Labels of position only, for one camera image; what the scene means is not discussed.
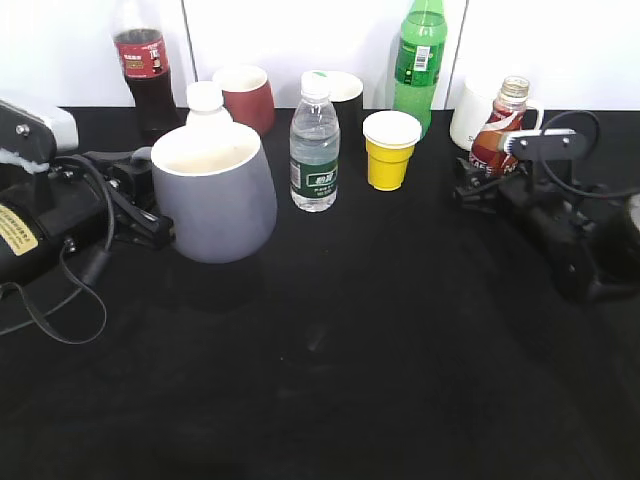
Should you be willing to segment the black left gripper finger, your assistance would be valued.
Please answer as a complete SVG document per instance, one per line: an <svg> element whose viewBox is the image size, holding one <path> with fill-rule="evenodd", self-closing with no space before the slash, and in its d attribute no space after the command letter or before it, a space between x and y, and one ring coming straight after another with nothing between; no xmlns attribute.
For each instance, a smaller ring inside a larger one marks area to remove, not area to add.
<svg viewBox="0 0 640 480"><path fill-rule="evenodd" d="M144 146L131 152L83 153L108 183L130 200L153 196L151 148Z"/></svg>
<svg viewBox="0 0 640 480"><path fill-rule="evenodd" d="M112 193L117 241L160 250L174 241L173 220L140 209L119 192Z"/></svg>

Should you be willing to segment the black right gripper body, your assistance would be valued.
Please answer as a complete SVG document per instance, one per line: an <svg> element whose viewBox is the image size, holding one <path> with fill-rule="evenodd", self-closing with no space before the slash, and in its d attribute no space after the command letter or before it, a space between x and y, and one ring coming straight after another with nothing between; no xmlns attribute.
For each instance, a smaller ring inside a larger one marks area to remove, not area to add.
<svg viewBox="0 0 640 480"><path fill-rule="evenodd" d="M516 174L499 185L496 206L547 262L563 297L600 297L599 269L590 248L595 223L565 194L551 185L531 189Z"/></svg>

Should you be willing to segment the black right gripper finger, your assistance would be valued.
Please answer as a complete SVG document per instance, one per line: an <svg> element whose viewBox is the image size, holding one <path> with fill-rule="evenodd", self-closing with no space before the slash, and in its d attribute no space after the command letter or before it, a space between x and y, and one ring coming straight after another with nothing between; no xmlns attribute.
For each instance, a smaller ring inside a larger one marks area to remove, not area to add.
<svg viewBox="0 0 640 480"><path fill-rule="evenodd" d="M487 183L478 187L458 185L453 190L453 198L462 209L481 213L496 212L498 182Z"/></svg>
<svg viewBox="0 0 640 480"><path fill-rule="evenodd" d="M472 166L469 161L457 157L454 162L455 186L459 190L488 190L493 187L482 169Z"/></svg>

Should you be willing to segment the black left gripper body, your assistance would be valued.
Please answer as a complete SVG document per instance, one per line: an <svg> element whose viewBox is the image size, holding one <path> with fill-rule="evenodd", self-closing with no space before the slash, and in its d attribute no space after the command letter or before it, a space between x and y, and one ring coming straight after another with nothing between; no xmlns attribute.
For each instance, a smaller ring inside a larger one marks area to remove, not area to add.
<svg viewBox="0 0 640 480"><path fill-rule="evenodd" d="M47 174L47 253L71 254L97 242L108 253L115 237L115 205L100 170L84 155L55 156Z"/></svg>

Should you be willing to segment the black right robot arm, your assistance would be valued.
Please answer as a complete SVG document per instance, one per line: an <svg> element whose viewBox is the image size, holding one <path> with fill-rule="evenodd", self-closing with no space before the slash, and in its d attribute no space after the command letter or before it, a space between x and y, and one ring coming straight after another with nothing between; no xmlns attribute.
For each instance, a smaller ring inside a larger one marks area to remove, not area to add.
<svg viewBox="0 0 640 480"><path fill-rule="evenodd" d="M580 303L639 294L639 197L615 200L598 221L582 209L586 197L552 180L543 166L524 161L501 178L458 157L454 198L463 208L496 213L545 258L556 289Z"/></svg>

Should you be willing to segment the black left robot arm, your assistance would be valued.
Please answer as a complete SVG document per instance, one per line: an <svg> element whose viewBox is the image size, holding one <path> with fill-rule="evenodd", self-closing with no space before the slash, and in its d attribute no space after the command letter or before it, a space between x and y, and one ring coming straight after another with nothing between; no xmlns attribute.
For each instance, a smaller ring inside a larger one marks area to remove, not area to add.
<svg viewBox="0 0 640 480"><path fill-rule="evenodd" d="M1 294L17 293L29 323L64 344L48 320L78 295L93 300L115 242L162 249L174 223L155 215L151 150L78 153L72 114L41 99L1 95L1 164L23 172L1 187ZM59 267L73 289L48 311L25 286Z"/></svg>

